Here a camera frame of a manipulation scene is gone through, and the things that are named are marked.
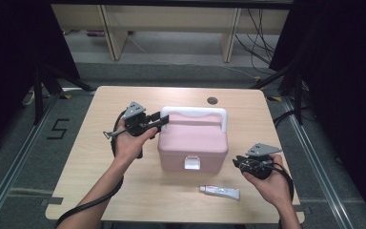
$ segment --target white tube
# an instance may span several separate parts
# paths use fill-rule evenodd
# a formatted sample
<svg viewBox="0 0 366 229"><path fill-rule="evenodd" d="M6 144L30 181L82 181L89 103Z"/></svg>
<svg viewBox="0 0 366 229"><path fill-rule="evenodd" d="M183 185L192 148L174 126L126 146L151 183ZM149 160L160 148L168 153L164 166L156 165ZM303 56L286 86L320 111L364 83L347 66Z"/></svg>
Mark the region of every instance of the white tube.
<svg viewBox="0 0 366 229"><path fill-rule="evenodd" d="M235 188L221 188L210 185L201 185L200 192L207 195L213 195L224 198L234 198L239 200L239 189Z"/></svg>

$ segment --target black cable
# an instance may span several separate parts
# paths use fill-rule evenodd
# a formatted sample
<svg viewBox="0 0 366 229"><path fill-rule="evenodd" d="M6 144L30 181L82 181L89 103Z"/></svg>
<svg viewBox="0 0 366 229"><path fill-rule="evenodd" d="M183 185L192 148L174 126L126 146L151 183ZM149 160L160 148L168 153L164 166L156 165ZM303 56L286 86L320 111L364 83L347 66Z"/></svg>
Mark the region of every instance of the black cable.
<svg viewBox="0 0 366 229"><path fill-rule="evenodd" d="M64 221L66 218L78 213L78 212L81 212L81 211L84 211L88 208L92 208L93 206L96 206L97 204L100 204L108 199L110 199L112 196L114 196L118 190L120 190L121 186L123 185L123 180L124 180L124 176L121 177L120 181L118 182L118 184L115 186L115 188L109 192L108 194L106 194L105 196L103 196L102 198L98 198L94 201L91 201L91 202L88 202L88 203L85 203L83 205L80 205L80 206L77 206L77 207L74 207L72 209L70 209L70 211L64 213L59 219L58 221L55 223L55 228L59 226L59 224L61 224L62 221Z"/></svg>
<svg viewBox="0 0 366 229"><path fill-rule="evenodd" d="M113 128L114 131L117 130L118 122L120 121L121 117L124 115L124 113L126 111L123 111L118 116L117 120L114 123L114 128ZM111 146L112 146L112 153L115 156L115 137L112 137ZM124 176L121 177L121 180L118 182L118 184L115 186L115 188L111 192L109 192L108 194L106 194L105 196L103 196L102 198L98 198L98 199L93 200L91 202L88 202L88 203L85 203L83 205L74 207L74 208L70 209L70 211L64 213L58 219L58 221L55 223L55 227L58 227L58 225L61 224L61 222L64 221L66 218L68 218L68 217L70 217L70 216L72 216L72 215L74 215L74 214L76 214L78 212L84 211L84 210L86 210L88 208L92 208L93 206L96 206L97 204L100 204L100 203L102 203L102 202L110 199L112 196L114 196L118 192L118 190L120 190L121 186L123 185L123 180L124 180Z"/></svg>
<svg viewBox="0 0 366 229"><path fill-rule="evenodd" d="M249 49L246 45L244 45L242 43L242 41L239 39L239 37L237 35L235 35L237 41L239 42L239 44L243 47L243 49L249 53L251 53L252 55L256 56L257 58L259 58L261 61L263 61L266 64L270 64L269 60L263 58L263 56L257 54L256 52L254 52L253 50Z"/></svg>
<svg viewBox="0 0 366 229"><path fill-rule="evenodd" d="M126 111L127 110L125 110L122 113L120 113L120 115L118 116L117 120L115 120L114 127L112 128L112 130L114 132L117 131L118 122L120 121L121 117L126 113ZM112 140L110 141L110 144L112 146L112 155L115 156L115 137L112 136Z"/></svg>
<svg viewBox="0 0 366 229"><path fill-rule="evenodd" d="M248 13L249 13L249 16L251 16L251 19L252 19L252 22L254 23L254 27L256 28L256 31L257 31L257 35L256 35L256 38L258 36L260 36L260 39L263 41L263 44L264 44L264 49L265 50L269 50L267 47L269 47L270 49L272 49L273 51L275 50L275 48L273 48L272 46L270 46L266 40L264 39L264 34L263 34L263 24L261 23L262 22L262 18L263 18L263 14L262 14L262 10L259 9L259 26L257 26L257 24L255 23L254 21L254 17L252 16L252 13L251 11L248 9Z"/></svg>
<svg viewBox="0 0 366 229"><path fill-rule="evenodd" d="M245 46L239 39L239 37L237 35L235 35L237 41L239 42L239 44L243 47L243 49L247 52L249 52L251 54L251 63L252 63L252 67L258 71L259 73L264 73L264 74L271 74L271 73L265 73L259 69L257 69L255 66L254 66L254 56L256 56L257 58L259 58L260 60L262 60L263 62L265 62L266 64L270 65L270 62L268 60L266 60L265 58L263 58L261 55L255 53L253 50L250 50L247 46Z"/></svg>
<svg viewBox="0 0 366 229"><path fill-rule="evenodd" d="M303 110L308 110L310 109L309 106L305 106L305 107L302 107L301 108L301 111ZM273 119L273 123L274 123L274 126L277 128L278 127L278 124L286 117L290 116L290 115L294 115L295 114L295 110L291 110L291 111L288 111L282 115L280 115L279 117Z"/></svg>

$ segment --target metal bracket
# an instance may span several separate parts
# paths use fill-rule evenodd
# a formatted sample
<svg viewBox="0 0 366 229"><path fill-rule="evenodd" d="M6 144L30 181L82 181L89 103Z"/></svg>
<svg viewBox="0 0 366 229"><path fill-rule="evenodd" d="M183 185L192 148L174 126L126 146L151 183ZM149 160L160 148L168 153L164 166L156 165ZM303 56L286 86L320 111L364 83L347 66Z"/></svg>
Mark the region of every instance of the metal bracket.
<svg viewBox="0 0 366 229"><path fill-rule="evenodd" d="M132 102L130 106L127 108L127 111L124 113L123 117L124 119L130 118L132 116L136 116L138 114L141 114L145 112L147 109L143 106L139 105L136 102Z"/></svg>
<svg viewBox="0 0 366 229"><path fill-rule="evenodd" d="M279 153L282 152L280 148L265 145L262 143L256 143L254 147L252 147L250 150L248 150L245 154L247 156L265 156L273 153Z"/></svg>

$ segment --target white handle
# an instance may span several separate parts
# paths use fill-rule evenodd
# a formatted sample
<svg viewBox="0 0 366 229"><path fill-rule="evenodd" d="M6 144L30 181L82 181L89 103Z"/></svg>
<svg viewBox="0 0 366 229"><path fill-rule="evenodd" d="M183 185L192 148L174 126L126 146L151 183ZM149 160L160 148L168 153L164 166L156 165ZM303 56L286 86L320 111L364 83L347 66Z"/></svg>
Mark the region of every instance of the white handle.
<svg viewBox="0 0 366 229"><path fill-rule="evenodd" d="M227 132L228 114L222 108L198 108L198 107L164 107L160 111L160 116L164 117L170 113L179 113L186 116L205 116L218 114L222 116L221 130Z"/></svg>

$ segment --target wrist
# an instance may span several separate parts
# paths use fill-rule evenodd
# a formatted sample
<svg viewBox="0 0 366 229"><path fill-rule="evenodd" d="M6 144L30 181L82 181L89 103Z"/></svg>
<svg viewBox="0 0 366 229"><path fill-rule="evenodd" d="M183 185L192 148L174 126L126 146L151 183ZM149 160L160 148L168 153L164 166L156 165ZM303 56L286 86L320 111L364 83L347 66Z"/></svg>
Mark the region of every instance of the wrist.
<svg viewBox="0 0 366 229"><path fill-rule="evenodd" d="M294 213L294 206L290 201L282 201L278 204L275 204L274 207L277 209L277 212L281 217Z"/></svg>
<svg viewBox="0 0 366 229"><path fill-rule="evenodd" d="M127 171L127 169L132 164L133 160L122 156L116 156L112 161L111 168L119 170L119 171Z"/></svg>

